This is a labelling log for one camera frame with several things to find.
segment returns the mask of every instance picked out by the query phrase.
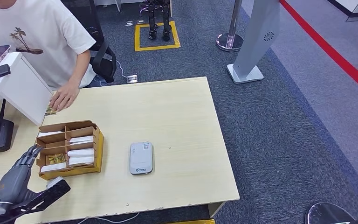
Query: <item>robot finger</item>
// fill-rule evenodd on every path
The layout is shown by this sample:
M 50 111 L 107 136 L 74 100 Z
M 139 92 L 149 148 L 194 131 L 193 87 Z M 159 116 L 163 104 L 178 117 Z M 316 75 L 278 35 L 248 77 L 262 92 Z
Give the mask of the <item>robot finger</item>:
M 27 161 L 29 160 L 29 158 L 32 158 L 32 153 L 34 152 L 34 150 L 37 148 L 37 145 L 33 145 L 32 147 L 30 147 L 28 149 L 28 151 L 25 153 L 26 156 L 24 158 L 22 158 L 22 160 L 20 161 L 20 165 L 26 165 Z
M 36 146 L 36 148 L 33 150 L 32 155 L 30 157 L 28 157 L 28 160 L 26 162 L 26 164 L 31 167 L 34 164 L 34 161 L 36 159 L 36 157 L 38 156 L 39 152 L 43 149 L 43 147 L 38 147 Z
M 27 156 L 27 153 L 28 153 L 28 151 L 27 151 L 27 152 L 24 152 L 24 153 L 22 154 L 22 156 L 14 163 L 14 165 L 12 166 L 12 168 L 21 165 L 21 161 L 24 160 L 24 158 Z

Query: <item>small yellow packet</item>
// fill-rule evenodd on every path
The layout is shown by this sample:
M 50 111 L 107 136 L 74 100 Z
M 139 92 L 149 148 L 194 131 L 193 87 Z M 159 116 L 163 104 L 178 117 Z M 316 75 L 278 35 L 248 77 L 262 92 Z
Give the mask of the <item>small yellow packet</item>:
M 64 154 L 48 155 L 47 158 L 50 161 L 50 165 L 65 162 Z
M 51 108 L 51 106 L 47 106 L 47 109 L 46 109 L 46 112 L 44 113 L 45 116 L 48 116 L 48 115 L 55 115 L 57 114 L 57 111 L 53 110 Z

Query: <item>black office chair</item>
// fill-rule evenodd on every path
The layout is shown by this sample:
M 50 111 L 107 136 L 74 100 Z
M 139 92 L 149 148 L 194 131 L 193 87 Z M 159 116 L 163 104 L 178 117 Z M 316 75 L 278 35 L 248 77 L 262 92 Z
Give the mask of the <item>black office chair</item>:
M 115 74 L 117 68 L 116 56 L 109 48 L 109 42 L 105 40 L 102 33 L 94 0 L 61 0 L 61 2 L 71 11 L 96 41 L 90 48 L 91 51 L 97 51 L 96 56 L 90 60 L 94 72 L 102 76 L 106 82 L 113 82 L 113 74 Z M 112 61 L 103 58 L 105 54 L 110 55 Z

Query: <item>metal stanchion pole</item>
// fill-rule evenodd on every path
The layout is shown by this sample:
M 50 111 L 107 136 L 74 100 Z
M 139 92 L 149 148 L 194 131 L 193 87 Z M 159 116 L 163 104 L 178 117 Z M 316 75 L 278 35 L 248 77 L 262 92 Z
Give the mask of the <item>metal stanchion pole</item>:
M 241 49 L 243 38 L 240 35 L 235 34 L 235 30 L 237 29 L 237 18 L 240 13 L 241 5 L 242 0 L 235 0 L 230 30 L 228 33 L 220 34 L 217 37 L 216 44 L 222 50 L 233 52 Z

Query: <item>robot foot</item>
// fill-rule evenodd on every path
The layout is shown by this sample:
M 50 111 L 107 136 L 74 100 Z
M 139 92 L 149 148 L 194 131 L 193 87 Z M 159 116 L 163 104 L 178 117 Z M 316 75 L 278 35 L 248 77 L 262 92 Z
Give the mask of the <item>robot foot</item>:
M 154 24 L 154 28 L 149 31 L 149 39 L 154 40 L 157 38 L 157 24 Z
M 164 29 L 163 40 L 169 41 L 171 39 L 171 30 L 172 30 L 171 25 L 169 25 L 169 29 Z

